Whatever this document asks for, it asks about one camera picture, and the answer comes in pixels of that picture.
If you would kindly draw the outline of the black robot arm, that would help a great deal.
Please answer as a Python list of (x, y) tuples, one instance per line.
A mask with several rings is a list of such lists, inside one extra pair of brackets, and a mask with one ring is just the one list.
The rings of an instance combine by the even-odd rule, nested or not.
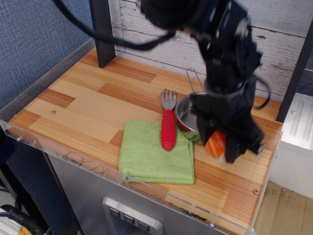
[(265, 135), (250, 112), (262, 55), (247, 11), (234, 0), (143, 0), (140, 8), (155, 26), (187, 32), (198, 41), (206, 64), (205, 93), (189, 99), (202, 142), (216, 130), (223, 132), (229, 163), (247, 150), (261, 152)]

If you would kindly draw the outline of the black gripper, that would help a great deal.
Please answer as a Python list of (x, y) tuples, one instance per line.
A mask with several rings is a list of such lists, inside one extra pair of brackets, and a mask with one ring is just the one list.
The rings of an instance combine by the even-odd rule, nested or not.
[(219, 99), (209, 94), (192, 94), (192, 112), (197, 116), (199, 139), (206, 144), (216, 130), (226, 134), (225, 159), (228, 163), (246, 153), (249, 149), (260, 154), (265, 134), (251, 117), (252, 104), (243, 97)]

